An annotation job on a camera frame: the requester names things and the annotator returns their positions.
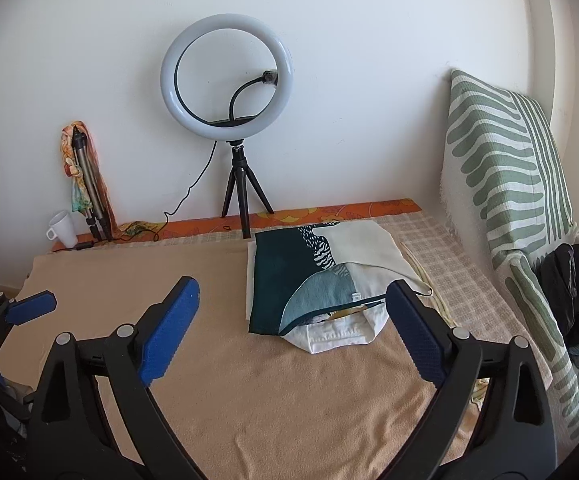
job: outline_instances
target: screw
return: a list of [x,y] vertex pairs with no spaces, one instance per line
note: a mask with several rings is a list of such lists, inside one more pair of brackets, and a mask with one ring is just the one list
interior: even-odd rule
[[70,341],[71,335],[69,332],[62,332],[56,336],[57,345],[65,345]]
[[461,326],[457,326],[451,332],[454,334],[454,337],[457,339],[469,339],[469,330],[466,330]]
[[527,348],[529,346],[529,342],[522,335],[518,335],[514,338],[514,344],[519,348]]
[[116,335],[118,337],[129,337],[134,333],[134,327],[132,325],[121,325],[116,329]]

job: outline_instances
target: black tripod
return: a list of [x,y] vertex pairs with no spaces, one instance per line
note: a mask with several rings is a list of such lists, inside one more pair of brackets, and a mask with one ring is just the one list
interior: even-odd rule
[[241,215],[241,227],[243,229],[243,238],[251,238],[249,227],[249,211],[247,210],[247,186],[246,177],[252,183],[258,198],[261,199],[265,209],[269,214],[274,214],[274,210],[267,200],[261,185],[256,180],[256,176],[252,169],[247,165],[246,154],[243,151],[243,139],[231,140],[232,146],[232,171],[230,171],[230,178],[228,179],[228,190],[225,193],[225,202],[223,202],[223,213],[221,217],[228,215],[230,208],[230,201],[232,200],[232,193],[234,192],[234,184],[236,184],[236,195],[238,197],[238,209]]

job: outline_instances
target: ring light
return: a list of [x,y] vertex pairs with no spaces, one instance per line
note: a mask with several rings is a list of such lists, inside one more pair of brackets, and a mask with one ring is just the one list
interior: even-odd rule
[[[242,30],[261,40],[274,56],[278,71],[276,92],[263,111],[247,123],[230,127],[215,126],[192,114],[179,98],[176,86],[178,65],[185,51],[201,36],[222,28]],[[230,141],[257,134],[281,115],[290,98],[293,76],[290,51],[265,23],[242,14],[215,14],[187,27],[167,49],[161,66],[161,92],[174,119],[189,131],[208,139]]]

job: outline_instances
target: pillowcase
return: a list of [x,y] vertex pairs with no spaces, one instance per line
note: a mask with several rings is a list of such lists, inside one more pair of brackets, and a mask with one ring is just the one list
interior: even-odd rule
[[556,145],[540,105],[524,95],[454,70],[450,100],[445,209],[549,364],[562,457],[579,439],[579,380],[533,272],[560,244],[579,242]]

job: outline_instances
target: tripod leg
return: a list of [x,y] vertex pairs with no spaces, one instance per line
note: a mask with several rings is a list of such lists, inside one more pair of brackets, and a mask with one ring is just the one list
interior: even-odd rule
[[249,166],[246,166],[246,175],[247,175],[247,178],[249,178],[250,182],[252,183],[252,187],[254,188],[254,191],[258,195],[258,198],[261,199],[261,202],[263,202],[263,205],[267,209],[267,212],[270,215],[273,215],[274,209],[272,209],[272,206],[270,205],[270,201],[267,200],[267,197],[265,196],[265,193],[263,192],[263,188],[261,188],[261,185],[258,183],[258,180],[256,180],[256,177],[254,176],[254,172],[252,171],[252,168],[250,168]]
[[228,190],[225,193],[225,202],[223,202],[223,213],[220,214],[221,218],[225,218],[228,215],[228,209],[230,208],[230,202],[232,201],[232,193],[234,192],[234,183],[236,182],[236,177],[234,177],[234,168],[230,171],[230,177],[228,178]]
[[238,196],[238,209],[241,214],[241,227],[243,228],[243,238],[251,238],[249,228],[249,214],[247,211],[247,187],[246,172],[243,168],[234,169],[236,177],[236,195]]

